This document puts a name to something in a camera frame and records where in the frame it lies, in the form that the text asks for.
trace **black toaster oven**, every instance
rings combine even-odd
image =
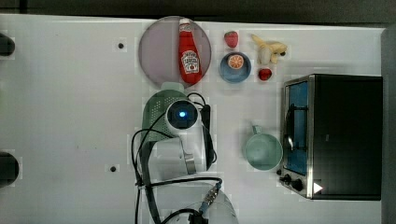
[[[380,200],[382,91],[382,77],[286,82],[282,185],[314,200]]]

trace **toaster oven door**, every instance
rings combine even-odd
[[[285,94],[284,168],[306,176],[308,82],[287,86]]]

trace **ketchup label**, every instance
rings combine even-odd
[[[183,56],[181,56],[181,62],[183,63],[186,74],[199,72],[199,60],[197,54],[194,51],[185,51]]]
[[[182,32],[182,31],[191,32],[191,27],[187,23],[186,24],[181,24],[180,26],[178,26],[178,31],[179,32]]]

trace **red ketchup bottle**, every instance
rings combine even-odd
[[[202,78],[201,62],[195,47],[189,19],[181,19],[178,27],[178,67],[183,80],[190,84]]]

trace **small blue bowl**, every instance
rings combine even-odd
[[[228,65],[228,58],[231,55],[241,55],[244,58],[244,64],[240,69],[233,69]],[[251,71],[250,59],[248,56],[241,52],[231,52],[224,56],[220,63],[220,75],[221,77],[230,83],[239,83],[248,78]]]

